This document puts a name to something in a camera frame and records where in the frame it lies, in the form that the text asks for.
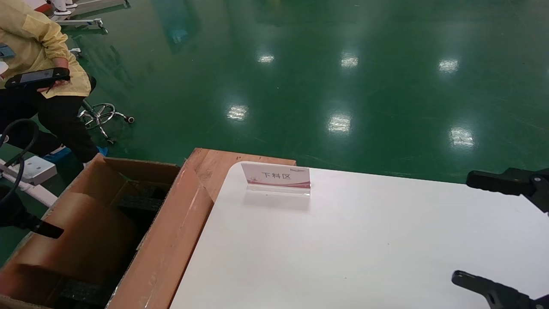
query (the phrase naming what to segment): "green epoxy floor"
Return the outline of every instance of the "green epoxy floor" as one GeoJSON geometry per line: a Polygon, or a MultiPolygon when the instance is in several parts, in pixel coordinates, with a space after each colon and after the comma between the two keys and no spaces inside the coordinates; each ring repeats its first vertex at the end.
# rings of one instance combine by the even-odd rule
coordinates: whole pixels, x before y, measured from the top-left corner
{"type": "MultiPolygon", "coordinates": [[[[112,156],[204,147],[454,183],[549,165],[546,1],[130,1],[98,15],[108,35],[70,31],[89,101],[136,118],[106,127],[112,156]]],[[[24,232],[1,235],[0,258],[24,232]]]]}

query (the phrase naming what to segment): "cardboard box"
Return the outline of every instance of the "cardboard box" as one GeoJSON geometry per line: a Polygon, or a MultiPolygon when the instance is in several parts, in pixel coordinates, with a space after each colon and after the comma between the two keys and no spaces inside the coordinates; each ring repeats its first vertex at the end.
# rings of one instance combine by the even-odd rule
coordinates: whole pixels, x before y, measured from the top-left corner
{"type": "Polygon", "coordinates": [[[167,192],[179,172],[173,164],[98,155],[42,218],[63,235],[29,233],[0,270],[0,308],[54,308],[67,280],[101,285],[127,267],[142,239],[116,205],[151,186],[167,192]]]}
{"type": "MultiPolygon", "coordinates": [[[[147,186],[169,190],[145,237],[142,239],[137,237],[137,241],[141,241],[139,245],[135,245],[137,253],[116,287],[116,293],[111,297],[108,309],[169,309],[202,228],[214,205],[213,200],[217,197],[228,170],[239,161],[295,165],[294,160],[202,148],[196,148],[181,169],[172,164],[96,157],[94,163],[65,190],[52,210],[59,207],[61,198],[62,204],[76,203],[81,208],[97,209],[101,206],[105,211],[98,212],[95,216],[112,217],[112,228],[118,232],[131,229],[126,227],[127,220],[123,216],[118,216],[119,212],[115,207],[124,196],[139,195],[140,190],[147,186]]],[[[52,210],[46,214],[48,221],[54,219],[50,215],[52,210]]],[[[69,216],[56,218],[56,220],[72,222],[69,216]]],[[[98,235],[104,238],[109,233],[111,232],[98,233],[98,235]]],[[[100,251],[100,243],[85,239],[90,236],[89,234],[89,232],[78,231],[75,233],[74,241],[83,241],[86,244],[85,248],[88,248],[87,245],[98,248],[93,252],[100,251]]],[[[110,244],[125,245],[127,239],[123,237],[124,235],[125,233],[122,233],[117,239],[111,240],[110,244]]],[[[27,241],[22,242],[23,246],[26,244],[28,244],[27,241]]],[[[29,249],[16,250],[9,264],[15,263],[12,260],[19,251],[27,250],[29,249]]],[[[100,271],[91,271],[91,267],[96,266],[85,263],[80,265],[86,265],[88,269],[78,269],[76,262],[86,260],[85,257],[78,252],[72,252],[69,255],[71,258],[65,257],[59,253],[69,251],[61,245],[55,252],[47,255],[41,253],[38,256],[42,258],[34,258],[34,263],[39,261],[42,266],[47,265],[46,269],[44,267],[33,269],[17,263],[15,265],[19,269],[6,266],[0,271],[0,294],[4,294],[0,295],[0,309],[44,309],[46,306],[51,306],[55,303],[54,300],[66,275],[85,279],[88,282],[101,282],[116,268],[114,266],[120,265],[121,251],[123,250],[114,249],[110,254],[105,254],[106,257],[102,257],[104,260],[99,267],[100,271]],[[64,258],[67,262],[54,263],[53,257],[64,258]],[[31,277],[35,280],[34,283],[30,282],[31,277]],[[10,284],[17,289],[5,293],[2,285],[7,282],[6,280],[18,280],[19,284],[10,284]],[[25,284],[34,285],[32,287],[34,295],[24,288],[25,284]],[[44,285],[50,288],[39,289],[44,285]]]]}

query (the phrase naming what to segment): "black mechanical arm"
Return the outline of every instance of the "black mechanical arm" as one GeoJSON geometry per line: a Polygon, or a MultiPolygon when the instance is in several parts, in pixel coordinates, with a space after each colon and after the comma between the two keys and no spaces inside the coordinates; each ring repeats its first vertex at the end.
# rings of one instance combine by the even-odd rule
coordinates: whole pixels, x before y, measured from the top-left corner
{"type": "MultiPolygon", "coordinates": [[[[508,195],[524,195],[543,213],[549,212],[549,169],[538,171],[509,168],[502,174],[474,170],[467,176],[469,187],[508,195]]],[[[549,295],[532,300],[528,295],[463,271],[455,271],[452,282],[481,294],[491,309],[549,309],[549,295]]]]}

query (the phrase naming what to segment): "office chair base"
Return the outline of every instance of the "office chair base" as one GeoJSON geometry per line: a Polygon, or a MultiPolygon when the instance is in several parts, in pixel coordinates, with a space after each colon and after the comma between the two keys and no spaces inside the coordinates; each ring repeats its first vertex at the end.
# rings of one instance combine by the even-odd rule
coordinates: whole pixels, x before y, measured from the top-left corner
{"type": "Polygon", "coordinates": [[[127,123],[133,123],[135,121],[134,117],[128,117],[120,112],[117,112],[114,105],[110,103],[90,106],[88,102],[84,100],[82,106],[84,107],[84,110],[80,112],[78,118],[84,122],[86,129],[91,130],[99,128],[99,131],[101,131],[101,134],[103,134],[105,140],[111,145],[116,142],[116,139],[113,139],[105,132],[103,125],[115,116],[122,117],[127,123]]]}

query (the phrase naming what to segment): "white table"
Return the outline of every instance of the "white table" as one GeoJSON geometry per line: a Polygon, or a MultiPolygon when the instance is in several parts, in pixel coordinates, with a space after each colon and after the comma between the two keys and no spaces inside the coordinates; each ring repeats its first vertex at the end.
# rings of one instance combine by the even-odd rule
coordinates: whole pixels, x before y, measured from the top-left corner
{"type": "Polygon", "coordinates": [[[311,169],[311,196],[229,171],[171,309],[488,309],[462,270],[549,293],[549,218],[524,197],[311,169]]]}

